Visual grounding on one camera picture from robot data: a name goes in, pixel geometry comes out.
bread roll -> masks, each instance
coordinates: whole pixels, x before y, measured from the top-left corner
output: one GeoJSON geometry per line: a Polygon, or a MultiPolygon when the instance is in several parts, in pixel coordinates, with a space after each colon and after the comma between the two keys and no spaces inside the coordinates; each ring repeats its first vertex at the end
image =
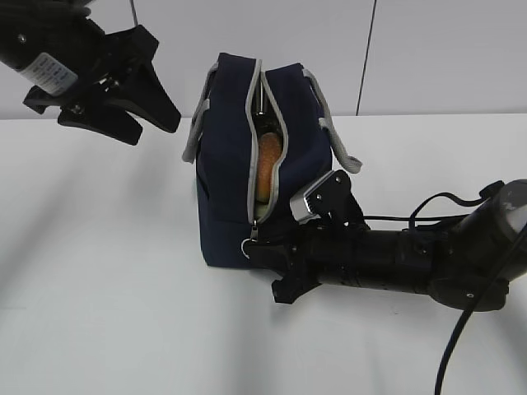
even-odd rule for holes
{"type": "Polygon", "coordinates": [[[265,133],[259,138],[258,178],[256,200],[269,203],[273,167],[282,155],[282,141],[276,133],[265,133]]]}

bag strap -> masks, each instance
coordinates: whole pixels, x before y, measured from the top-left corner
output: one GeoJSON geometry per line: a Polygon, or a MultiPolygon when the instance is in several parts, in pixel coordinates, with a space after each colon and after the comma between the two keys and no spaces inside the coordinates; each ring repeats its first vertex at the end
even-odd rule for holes
{"type": "Polygon", "coordinates": [[[305,68],[303,72],[304,77],[310,81],[313,92],[315,93],[315,96],[322,106],[322,110],[324,111],[324,117],[319,119],[319,124],[322,129],[328,132],[329,141],[338,163],[349,173],[359,173],[361,171],[362,162],[355,156],[350,156],[347,153],[343,141],[340,139],[340,136],[335,130],[335,126],[333,125],[333,120],[331,118],[331,111],[329,110],[328,106],[328,101],[324,97],[318,81],[316,81],[315,76],[308,69],[305,68]]]}
{"type": "Polygon", "coordinates": [[[217,71],[219,63],[214,63],[212,68],[208,71],[207,80],[203,87],[203,92],[199,99],[198,107],[192,117],[192,123],[190,127],[189,140],[187,146],[183,152],[183,162],[194,163],[196,155],[198,154],[199,140],[203,135],[203,116],[211,108],[211,101],[208,99],[211,90],[212,76],[217,71]]]}

zipper tab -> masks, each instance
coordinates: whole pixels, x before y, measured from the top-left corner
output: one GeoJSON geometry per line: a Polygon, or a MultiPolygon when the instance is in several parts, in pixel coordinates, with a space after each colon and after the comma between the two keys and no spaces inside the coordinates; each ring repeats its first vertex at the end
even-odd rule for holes
{"type": "Polygon", "coordinates": [[[258,241],[258,223],[254,220],[253,228],[250,231],[251,241],[258,241]]]}

label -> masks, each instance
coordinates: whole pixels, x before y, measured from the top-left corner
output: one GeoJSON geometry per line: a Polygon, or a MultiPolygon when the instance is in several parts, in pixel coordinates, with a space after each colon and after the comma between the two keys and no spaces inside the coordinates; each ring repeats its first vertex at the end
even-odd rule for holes
{"type": "Polygon", "coordinates": [[[60,96],[77,80],[78,75],[60,63],[49,53],[41,53],[21,75],[51,96],[60,96]]]}

lunch bag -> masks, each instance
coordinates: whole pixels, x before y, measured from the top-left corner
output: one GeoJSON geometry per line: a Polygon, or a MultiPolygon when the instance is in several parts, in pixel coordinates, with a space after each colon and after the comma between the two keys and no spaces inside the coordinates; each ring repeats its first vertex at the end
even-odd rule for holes
{"type": "Polygon", "coordinates": [[[298,226],[290,200],[332,169],[332,148],[345,170],[358,173],[362,165],[347,155],[307,69],[299,63],[267,72],[261,68],[260,60],[220,54],[208,73],[183,154],[184,161],[196,162],[201,248],[212,267],[252,268],[244,241],[271,239],[298,226]],[[257,217],[259,118],[254,107],[260,96],[282,139],[282,154],[273,167],[269,204],[257,217]]]}

